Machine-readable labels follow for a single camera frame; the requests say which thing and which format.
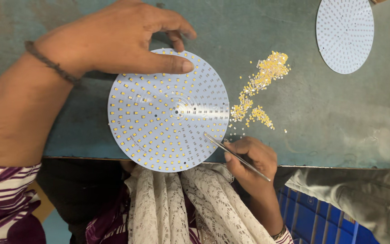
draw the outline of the striped sleeve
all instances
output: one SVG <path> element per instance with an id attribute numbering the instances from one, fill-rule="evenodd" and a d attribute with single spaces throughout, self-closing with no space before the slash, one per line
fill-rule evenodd
<path id="1" fill-rule="evenodd" d="M 16 222 L 29 216 L 40 205 L 36 192 L 26 191 L 40 166 L 0 167 L 0 243 L 7 242 L 9 229 Z"/>
<path id="2" fill-rule="evenodd" d="M 276 244 L 293 244 L 293 238 L 291 238 L 291 234 L 286 227 L 286 232 L 277 240 L 275 240 Z"/>

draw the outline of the human hand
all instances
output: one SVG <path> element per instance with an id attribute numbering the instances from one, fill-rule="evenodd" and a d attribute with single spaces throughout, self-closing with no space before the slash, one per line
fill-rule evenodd
<path id="1" fill-rule="evenodd" d="M 276 153 L 271 147 L 249 136 L 233 143 L 225 142 L 224 145 L 233 153 L 245 154 L 243 158 L 248 163 L 252 163 L 258 171 L 271 179 L 270 182 L 266 181 L 257 173 L 244 167 L 234 155 L 225 152 L 228 170 L 253 198 L 261 200 L 261 197 L 266 196 L 265 193 L 272 191 L 278 163 Z"/>
<path id="2" fill-rule="evenodd" d="M 36 49 L 72 75 L 90 70 L 106 73 L 171 73 L 192 71 L 189 60 L 148 50 L 153 33 L 163 31 L 174 48 L 184 50 L 180 33 L 196 38 L 180 14 L 140 0 L 118 0 L 106 8 L 63 25 L 35 42 Z"/>

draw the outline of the concentric circle pattern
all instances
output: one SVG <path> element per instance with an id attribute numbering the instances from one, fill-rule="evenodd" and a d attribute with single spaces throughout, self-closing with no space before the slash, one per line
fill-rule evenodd
<path id="1" fill-rule="evenodd" d="M 326 64 L 341 74 L 358 70 L 368 58 L 374 19 L 368 0 L 322 0 L 317 14 L 317 43 Z"/>
<path id="2" fill-rule="evenodd" d="M 108 100 L 111 132 L 123 152 L 148 169 L 190 169 L 217 148 L 205 132 L 224 138 L 228 95 L 219 75 L 197 55 L 173 49 L 152 52 L 183 56 L 195 69 L 184 75 L 118 75 Z"/>

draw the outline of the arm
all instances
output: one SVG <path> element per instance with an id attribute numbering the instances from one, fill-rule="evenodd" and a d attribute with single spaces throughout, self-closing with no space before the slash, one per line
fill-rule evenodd
<path id="1" fill-rule="evenodd" d="M 181 15 L 138 0 L 107 8 L 59 27 L 35 42 L 36 49 L 69 74 L 187 73 L 183 57 L 148 51 L 151 35 L 165 31 L 178 51 L 180 33 L 195 38 Z M 0 76 L 0 242 L 45 243 L 40 222 L 31 212 L 40 204 L 26 191 L 40 169 L 46 138 L 73 85 L 41 61 L 23 54 Z"/>
<path id="2" fill-rule="evenodd" d="M 183 57 L 148 51 L 151 35 L 165 31 L 178 51 L 180 32 L 195 38 L 176 12 L 140 1 L 117 1 L 59 27 L 35 42 L 36 49 L 77 77 L 90 70 L 107 73 L 187 73 Z M 40 162 L 46 138 L 73 85 L 29 53 L 0 76 L 0 166 Z"/>
<path id="3" fill-rule="evenodd" d="M 284 222 L 273 186 L 277 168 L 276 153 L 271 147 L 252 137 L 244 137 L 233 143 L 225 142 L 225 146 L 234 153 L 247 154 L 253 165 L 272 180 L 264 180 L 245 168 L 231 153 L 225 153 L 227 168 L 251 195 L 250 211 L 270 235 L 279 234 Z"/>

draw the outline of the blue plastic crate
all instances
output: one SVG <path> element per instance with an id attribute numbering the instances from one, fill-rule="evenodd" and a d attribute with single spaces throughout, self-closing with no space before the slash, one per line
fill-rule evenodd
<path id="1" fill-rule="evenodd" d="M 286 207 L 285 213 L 285 225 L 291 230 L 293 227 L 293 219 L 294 219 L 294 209 L 296 207 L 296 202 L 290 198 L 288 198 L 288 203 Z"/>
<path id="2" fill-rule="evenodd" d="M 350 218 L 350 216 L 348 216 L 346 213 L 344 213 L 344 218 L 342 219 L 341 228 L 347 231 L 348 233 L 350 233 L 351 235 L 353 235 L 355 232 L 355 225 L 356 225 L 356 221 Z"/>
<path id="3" fill-rule="evenodd" d="M 279 199 L 279 208 L 281 209 L 281 216 L 285 216 L 285 209 L 287 207 L 287 196 L 281 193 Z"/>
<path id="4" fill-rule="evenodd" d="M 314 244 L 323 244 L 323 236 L 325 235 L 326 219 L 322 216 L 316 216 L 316 228 L 314 235 Z"/>
<path id="5" fill-rule="evenodd" d="M 341 216 L 341 210 L 330 205 L 330 214 L 328 215 L 328 221 L 334 223 L 336 226 L 339 225 L 339 219 Z"/>
<path id="6" fill-rule="evenodd" d="M 318 208 L 318 214 L 322 216 L 323 218 L 328 218 L 328 211 L 329 211 L 329 203 L 320 201 Z"/>
<path id="7" fill-rule="evenodd" d="M 327 224 L 327 229 L 328 229 L 326 236 L 325 236 L 326 244 L 335 244 L 338 226 L 329 222 L 329 221 L 327 221 L 326 224 Z"/>
<path id="8" fill-rule="evenodd" d="M 316 214 L 299 203 L 297 204 L 296 211 L 297 219 L 294 231 L 306 242 L 310 243 Z"/>
<path id="9" fill-rule="evenodd" d="M 293 200 L 296 201 L 296 199 L 297 199 L 297 191 L 293 190 L 293 189 L 290 189 L 289 192 L 288 192 L 288 197 L 290 199 L 293 199 Z"/>
<path id="10" fill-rule="evenodd" d="M 304 205 L 308 209 L 311 209 L 315 213 L 317 210 L 318 199 L 315 197 L 310 197 L 305 193 L 300 193 L 298 203 Z"/>
<path id="11" fill-rule="evenodd" d="M 281 190 L 279 207 L 296 244 L 378 244 L 338 208 L 288 187 Z"/>
<path id="12" fill-rule="evenodd" d="M 373 233 L 367 228 L 359 225 L 357 228 L 356 244 L 379 244 Z"/>
<path id="13" fill-rule="evenodd" d="M 353 243 L 353 235 L 340 228 L 338 244 L 352 244 L 352 243 Z"/>

